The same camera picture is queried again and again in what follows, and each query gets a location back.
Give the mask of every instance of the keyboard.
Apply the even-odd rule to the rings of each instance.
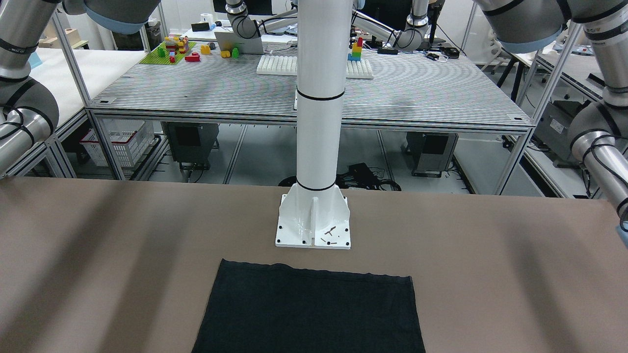
[[[296,57],[262,55],[257,65],[257,73],[260,75],[296,76]],[[372,80],[375,77],[368,60],[358,62],[347,60],[347,78]]]

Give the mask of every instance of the white cylindrical post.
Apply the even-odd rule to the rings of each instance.
[[[279,209],[277,246],[350,248],[335,185],[352,0],[299,2],[295,184]]]

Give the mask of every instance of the black cloth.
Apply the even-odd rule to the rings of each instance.
[[[425,352],[411,277],[222,260],[192,353]]]

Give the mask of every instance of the brown tabletop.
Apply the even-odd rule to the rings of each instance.
[[[352,249],[274,246],[283,188],[0,180],[0,352],[190,352],[220,259],[412,276],[428,352],[627,352],[600,200],[347,190]]]

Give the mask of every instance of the plastic basket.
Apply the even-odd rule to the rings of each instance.
[[[146,148],[154,139],[153,123],[142,120],[120,120],[109,126],[109,136],[120,165],[126,168],[135,166]],[[97,166],[107,166],[98,137],[90,129],[79,143]]]

